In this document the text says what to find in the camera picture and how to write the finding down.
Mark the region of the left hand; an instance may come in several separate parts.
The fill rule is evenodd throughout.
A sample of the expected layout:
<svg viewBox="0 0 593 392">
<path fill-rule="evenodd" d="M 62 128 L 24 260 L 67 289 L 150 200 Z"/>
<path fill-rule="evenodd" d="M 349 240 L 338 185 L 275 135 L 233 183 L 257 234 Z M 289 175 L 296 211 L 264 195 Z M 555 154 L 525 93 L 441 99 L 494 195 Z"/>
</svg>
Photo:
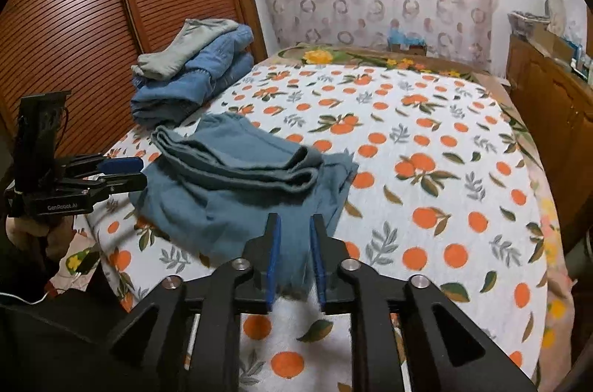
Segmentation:
<svg viewBox="0 0 593 392">
<path fill-rule="evenodd" d="M 30 218 L 6 218 L 6 235 L 17 249 L 34 246 L 48 259 L 62 259 L 73 241 L 73 216 L 61 216 L 56 225 L 43 225 Z"/>
</svg>

